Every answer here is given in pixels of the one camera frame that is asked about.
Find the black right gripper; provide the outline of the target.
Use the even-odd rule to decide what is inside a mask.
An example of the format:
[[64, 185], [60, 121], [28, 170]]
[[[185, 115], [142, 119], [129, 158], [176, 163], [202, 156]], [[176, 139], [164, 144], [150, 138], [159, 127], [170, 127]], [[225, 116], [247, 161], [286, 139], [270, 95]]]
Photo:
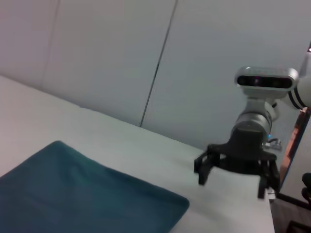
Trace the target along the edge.
[[214, 166], [234, 173], [260, 175], [258, 199], [265, 198], [266, 189], [272, 188], [277, 196], [280, 173], [276, 155], [263, 149], [264, 134], [255, 131], [234, 130], [228, 142], [211, 144], [194, 160], [193, 171], [198, 184], [204, 186]]

